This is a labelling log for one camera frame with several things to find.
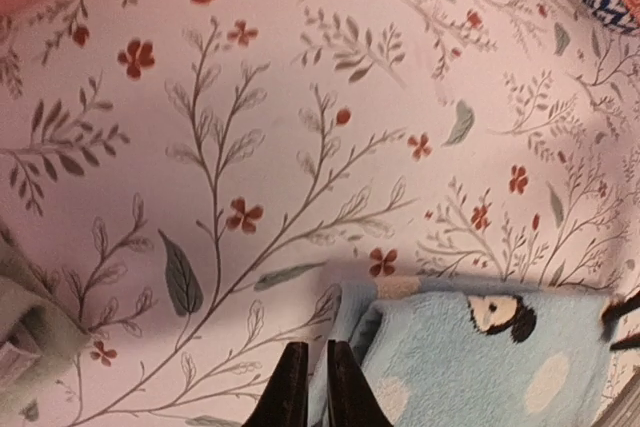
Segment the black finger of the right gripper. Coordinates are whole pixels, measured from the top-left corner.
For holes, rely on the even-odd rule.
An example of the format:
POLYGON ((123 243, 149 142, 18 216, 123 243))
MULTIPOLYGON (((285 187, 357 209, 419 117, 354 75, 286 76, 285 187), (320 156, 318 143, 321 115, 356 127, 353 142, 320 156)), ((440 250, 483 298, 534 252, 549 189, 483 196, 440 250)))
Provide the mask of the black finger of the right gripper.
POLYGON ((633 296, 630 296, 624 300, 616 300, 609 304, 601 314, 602 323, 605 326, 610 326, 616 323, 620 318, 627 314, 637 310, 639 308, 640 293, 636 292, 633 296))
POLYGON ((611 351, 627 351, 640 348, 640 333, 629 335, 610 346, 611 351))

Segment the blue patterned towel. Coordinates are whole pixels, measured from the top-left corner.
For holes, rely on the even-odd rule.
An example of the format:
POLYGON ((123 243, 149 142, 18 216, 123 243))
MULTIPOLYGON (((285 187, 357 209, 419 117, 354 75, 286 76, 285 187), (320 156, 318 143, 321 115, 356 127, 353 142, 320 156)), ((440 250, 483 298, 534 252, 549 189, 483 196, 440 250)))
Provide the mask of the blue patterned towel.
POLYGON ((330 426, 327 345, 351 347, 392 426, 588 426, 623 339, 603 295, 400 277, 334 287, 335 317, 309 390, 330 426))

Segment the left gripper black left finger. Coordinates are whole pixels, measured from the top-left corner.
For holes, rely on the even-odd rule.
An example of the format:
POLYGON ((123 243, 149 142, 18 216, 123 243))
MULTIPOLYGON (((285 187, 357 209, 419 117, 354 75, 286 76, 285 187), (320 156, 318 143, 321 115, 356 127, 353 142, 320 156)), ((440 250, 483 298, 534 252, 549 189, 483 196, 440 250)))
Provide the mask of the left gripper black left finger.
POLYGON ((305 427, 308 413, 308 344, 289 342, 244 427, 305 427))

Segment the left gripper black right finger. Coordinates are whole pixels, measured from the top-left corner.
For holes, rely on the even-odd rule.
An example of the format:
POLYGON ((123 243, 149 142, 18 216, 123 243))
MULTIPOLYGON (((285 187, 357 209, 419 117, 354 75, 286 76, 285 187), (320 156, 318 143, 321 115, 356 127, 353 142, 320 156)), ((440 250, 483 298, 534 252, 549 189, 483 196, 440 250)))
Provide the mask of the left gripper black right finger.
POLYGON ((330 426, 392 427, 347 342, 328 342, 327 367, 330 426))

